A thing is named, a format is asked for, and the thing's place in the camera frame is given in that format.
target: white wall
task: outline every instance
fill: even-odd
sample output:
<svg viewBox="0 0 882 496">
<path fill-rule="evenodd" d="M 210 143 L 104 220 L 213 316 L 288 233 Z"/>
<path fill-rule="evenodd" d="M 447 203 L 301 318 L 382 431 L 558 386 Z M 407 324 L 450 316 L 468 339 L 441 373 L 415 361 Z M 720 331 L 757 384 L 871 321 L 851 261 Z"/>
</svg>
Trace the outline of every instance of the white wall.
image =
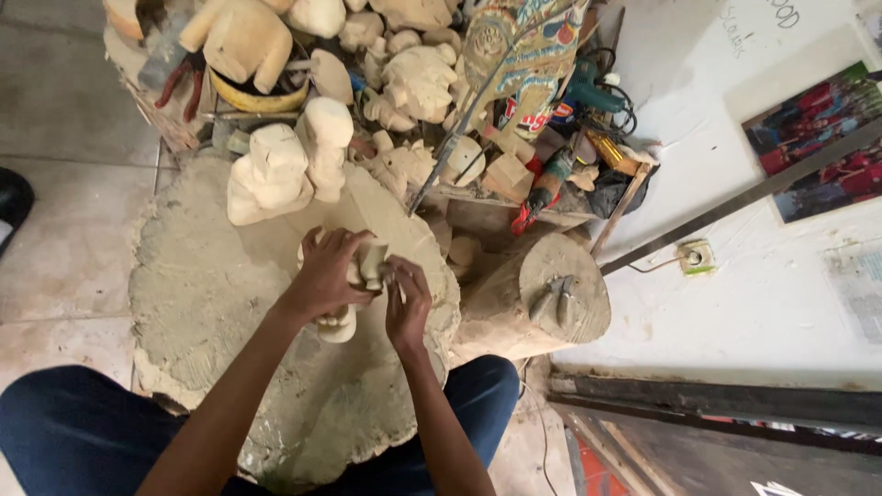
<svg viewBox="0 0 882 496">
<path fill-rule="evenodd" d="M 743 121 L 855 62 L 882 68 L 849 0 L 789 0 L 800 15 L 789 29 L 777 26 L 772 2 L 624 1 L 616 70 L 639 107 L 638 136 L 665 148 L 646 202 L 620 222 L 600 262 L 761 181 Z M 734 15 L 746 37 L 737 58 L 721 15 Z M 831 250 L 882 238 L 880 216 L 876 199 L 785 226 L 763 199 L 685 239 L 709 240 L 716 274 L 685 278 L 672 265 L 609 275 L 609 331 L 556 353 L 555 364 L 628 377 L 882 390 L 882 346 L 850 326 L 825 263 Z M 674 252 L 671 245 L 636 265 Z"/>
</svg>

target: blue jeans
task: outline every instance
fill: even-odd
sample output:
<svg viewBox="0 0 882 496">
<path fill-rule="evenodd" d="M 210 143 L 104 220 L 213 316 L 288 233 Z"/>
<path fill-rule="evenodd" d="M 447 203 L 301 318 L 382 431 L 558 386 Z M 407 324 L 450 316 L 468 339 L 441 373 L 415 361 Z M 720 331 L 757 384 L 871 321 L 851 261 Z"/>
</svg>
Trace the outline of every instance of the blue jeans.
<svg viewBox="0 0 882 496">
<path fill-rule="evenodd" d="M 484 466 L 496 452 L 519 380 L 511 362 L 485 356 L 450 372 L 445 395 Z M 29 496 L 134 494 L 181 428 L 147 398 L 79 365 L 32 372 L 0 395 L 0 451 Z M 222 494 L 269 494 L 232 477 Z M 419 434 L 310 496 L 432 494 Z"/>
</svg>

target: yellow container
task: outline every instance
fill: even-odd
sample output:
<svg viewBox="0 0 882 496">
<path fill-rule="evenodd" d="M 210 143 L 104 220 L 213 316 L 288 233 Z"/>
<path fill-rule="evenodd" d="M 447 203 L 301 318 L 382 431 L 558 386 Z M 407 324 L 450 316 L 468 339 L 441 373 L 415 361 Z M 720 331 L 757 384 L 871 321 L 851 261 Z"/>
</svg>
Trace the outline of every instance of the yellow container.
<svg viewBox="0 0 882 496">
<path fill-rule="evenodd" d="M 220 74 L 208 67 L 208 74 L 212 79 L 214 89 L 230 105 L 242 112 L 266 114 L 273 112 L 289 112 L 297 110 L 306 100 L 306 94 L 310 91 L 309 81 L 292 94 L 268 95 L 247 94 L 229 84 Z"/>
</svg>

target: pliers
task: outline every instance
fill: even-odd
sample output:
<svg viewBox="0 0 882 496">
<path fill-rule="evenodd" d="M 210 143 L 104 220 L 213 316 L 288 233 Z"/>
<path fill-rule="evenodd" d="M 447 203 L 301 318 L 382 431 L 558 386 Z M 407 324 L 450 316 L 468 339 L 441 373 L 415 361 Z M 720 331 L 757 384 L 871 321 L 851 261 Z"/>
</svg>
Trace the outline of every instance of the pliers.
<svg viewBox="0 0 882 496">
<path fill-rule="evenodd" d="M 557 300 L 557 324 L 561 328 L 570 326 L 570 285 L 572 284 L 572 275 L 564 277 L 556 277 L 545 285 L 545 294 L 543 294 L 533 306 L 530 307 L 530 322 L 536 323 L 545 312 L 549 303 L 555 296 L 559 296 Z"/>
<path fill-rule="evenodd" d="M 202 78 L 206 75 L 206 56 L 202 54 L 202 50 L 196 53 L 187 54 L 183 58 L 183 62 L 172 71 L 166 79 L 166 84 L 162 88 L 162 96 L 156 101 L 154 106 L 161 109 L 171 100 L 171 94 L 175 91 L 175 87 L 181 81 L 181 78 L 187 72 L 193 71 L 193 95 L 187 103 L 187 107 L 183 110 L 183 121 L 189 123 L 196 116 L 196 110 L 199 107 L 199 99 L 202 97 Z"/>
</svg>

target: red-handled pliers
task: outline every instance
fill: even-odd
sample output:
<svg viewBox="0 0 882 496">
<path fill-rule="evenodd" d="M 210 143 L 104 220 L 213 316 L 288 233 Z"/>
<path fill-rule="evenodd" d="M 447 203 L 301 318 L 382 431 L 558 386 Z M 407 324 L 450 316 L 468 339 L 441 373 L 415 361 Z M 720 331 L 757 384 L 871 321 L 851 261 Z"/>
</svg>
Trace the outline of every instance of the red-handled pliers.
<svg viewBox="0 0 882 496">
<path fill-rule="evenodd" d="M 187 54 L 166 79 L 166 85 L 162 88 L 162 96 L 156 101 L 154 106 L 161 109 L 171 100 L 171 94 L 175 91 L 175 87 L 181 81 L 181 78 L 187 72 L 193 71 L 193 95 L 187 103 L 187 107 L 183 110 L 183 121 L 189 123 L 196 116 L 196 110 L 199 107 L 199 98 L 202 97 L 202 78 L 206 75 L 206 57 L 202 54 L 202 50 Z"/>
</svg>

